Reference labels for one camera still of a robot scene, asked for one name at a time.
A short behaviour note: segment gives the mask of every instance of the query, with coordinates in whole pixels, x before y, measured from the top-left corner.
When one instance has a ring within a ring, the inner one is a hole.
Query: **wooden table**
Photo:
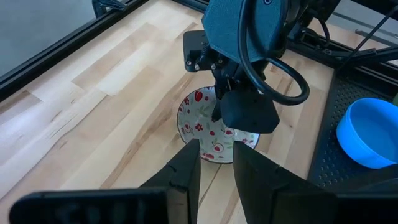
[[[151,0],[0,103],[0,223],[29,192],[138,187],[183,147],[178,106],[214,82],[210,72],[183,66],[182,35],[203,29],[201,17]],[[362,39],[330,32],[346,45]],[[256,149],[306,178],[333,70],[289,51],[282,60],[307,79],[311,94],[298,106],[277,104],[280,124]],[[280,92],[299,93],[276,67],[266,76]],[[201,162],[198,222],[246,222],[231,164]]]

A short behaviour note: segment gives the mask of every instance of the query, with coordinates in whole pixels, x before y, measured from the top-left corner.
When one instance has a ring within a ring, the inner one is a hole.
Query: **black cable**
[[[326,22],[325,21],[323,21],[323,20],[321,20],[321,19],[318,19],[319,20],[319,23],[321,24],[321,26],[322,26],[322,29],[323,29],[323,33],[325,34],[325,38],[326,38],[326,43],[325,44],[323,44],[323,48],[324,49],[326,49],[326,48],[328,48],[328,46],[329,46],[329,44],[330,44],[330,33],[329,33],[329,29],[328,29],[328,26],[326,25]]]
[[[300,86],[302,92],[299,96],[286,96],[274,90],[267,83],[265,83],[251,65],[248,55],[248,45],[246,42],[249,7],[250,1],[243,0],[241,11],[239,13],[238,24],[238,52],[244,71],[246,72],[249,79],[253,82],[254,86],[263,94],[270,96],[272,100],[282,105],[289,106],[303,103],[310,94],[310,87],[308,86],[308,83],[305,81],[304,77],[301,76],[298,71],[294,70],[292,67],[287,65],[285,62],[279,60],[278,58],[267,58],[268,62],[273,63],[276,67],[282,69],[284,72],[289,74]]]

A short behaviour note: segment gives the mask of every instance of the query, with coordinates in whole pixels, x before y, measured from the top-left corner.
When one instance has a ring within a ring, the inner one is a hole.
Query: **floral bowl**
[[[233,143],[241,141],[255,148],[259,134],[228,128],[222,119],[213,122],[211,114],[215,105],[216,95],[213,87],[204,87],[190,93],[178,109],[178,131],[185,143],[191,139],[199,139],[202,159],[231,163]]]

